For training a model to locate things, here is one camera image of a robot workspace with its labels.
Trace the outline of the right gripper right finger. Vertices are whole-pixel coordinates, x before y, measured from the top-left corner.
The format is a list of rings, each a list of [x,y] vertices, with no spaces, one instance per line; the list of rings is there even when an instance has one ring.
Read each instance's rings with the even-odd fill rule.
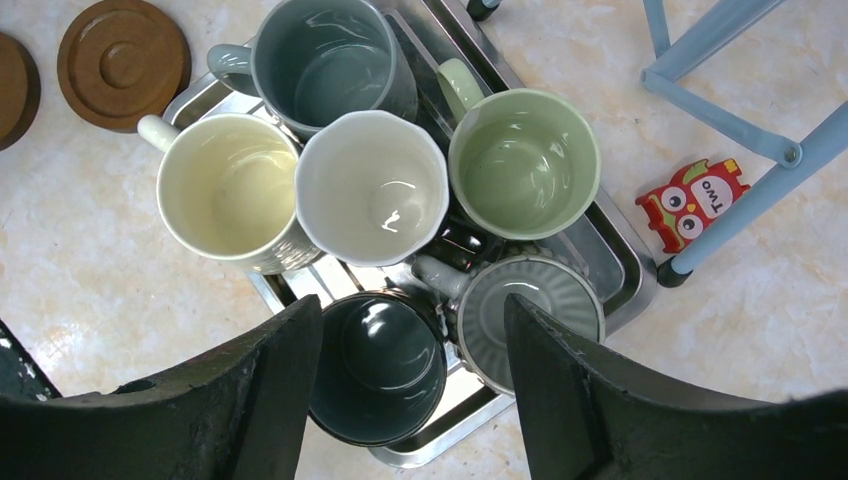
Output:
[[[518,294],[508,359],[535,479],[843,479],[847,393],[783,403],[652,370]]]

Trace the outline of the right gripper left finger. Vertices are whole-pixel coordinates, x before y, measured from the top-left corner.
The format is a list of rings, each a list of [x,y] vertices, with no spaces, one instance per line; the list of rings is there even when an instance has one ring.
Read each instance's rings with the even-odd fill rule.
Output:
[[[291,479],[322,340],[305,296],[109,394],[1,399],[5,479]]]

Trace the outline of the brown wooden coaster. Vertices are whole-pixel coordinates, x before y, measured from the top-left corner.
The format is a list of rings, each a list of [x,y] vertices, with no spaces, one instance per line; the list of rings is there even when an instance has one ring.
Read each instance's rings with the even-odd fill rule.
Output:
[[[192,56],[170,16],[146,1],[98,1],[71,22],[57,75],[69,107],[88,123],[135,133],[189,84]]]
[[[1,33],[1,150],[27,132],[40,98],[41,80],[32,55],[16,38]]]

